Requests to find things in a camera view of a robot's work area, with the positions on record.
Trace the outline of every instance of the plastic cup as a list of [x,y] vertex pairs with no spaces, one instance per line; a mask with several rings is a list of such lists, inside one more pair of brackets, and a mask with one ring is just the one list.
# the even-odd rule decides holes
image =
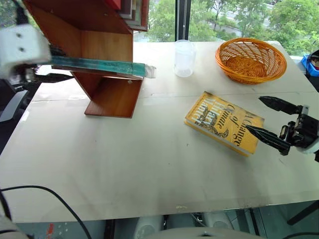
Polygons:
[[175,74],[180,77],[188,77],[193,74],[195,55],[195,47],[190,41],[176,41],[174,65]]

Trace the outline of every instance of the yellow book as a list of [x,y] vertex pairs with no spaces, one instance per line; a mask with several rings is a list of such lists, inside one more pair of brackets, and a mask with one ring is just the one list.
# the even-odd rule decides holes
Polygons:
[[186,115],[185,124],[249,156],[255,152],[258,139],[246,129],[246,125],[263,127],[264,119],[204,92]]

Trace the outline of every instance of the wicker basket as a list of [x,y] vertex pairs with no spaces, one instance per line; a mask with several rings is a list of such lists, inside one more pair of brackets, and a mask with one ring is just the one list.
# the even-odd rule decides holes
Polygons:
[[279,50],[252,38],[224,42],[217,49],[215,58],[230,79],[248,85],[273,81],[287,68],[286,59]]

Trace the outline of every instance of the white table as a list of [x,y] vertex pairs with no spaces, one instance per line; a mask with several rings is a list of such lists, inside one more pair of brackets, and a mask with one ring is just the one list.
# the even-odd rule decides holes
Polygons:
[[[292,148],[281,156],[260,142],[247,158],[183,123],[203,91],[264,117],[264,127],[276,133],[296,116],[271,110],[259,96],[308,104],[310,116],[319,119],[318,93],[286,53],[282,78],[246,86],[217,66],[219,44],[196,44],[194,74],[178,78],[173,43],[135,43],[135,62],[158,70],[156,79],[144,79],[132,119],[85,116],[89,100],[75,80],[42,84],[0,157],[1,187],[51,188],[83,220],[318,199],[314,155]],[[22,189],[5,196],[16,222],[74,220],[47,192]]]

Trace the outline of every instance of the white tabletop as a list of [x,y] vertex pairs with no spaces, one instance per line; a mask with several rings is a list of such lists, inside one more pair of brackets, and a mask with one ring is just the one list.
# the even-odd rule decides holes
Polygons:
[[[173,43],[135,43],[134,60],[157,67],[144,79],[132,119],[88,117],[88,98],[69,80],[42,84],[0,156],[2,188],[35,184],[55,190],[83,220],[258,207],[319,198],[319,163],[292,148],[288,156],[261,142],[243,157],[183,123],[203,91],[265,118],[279,133],[296,116],[258,100],[275,96],[310,106],[318,93],[287,57],[285,75],[246,86],[215,62],[220,42],[197,43],[194,74],[173,73]],[[73,221],[53,196],[5,192],[16,222]]]

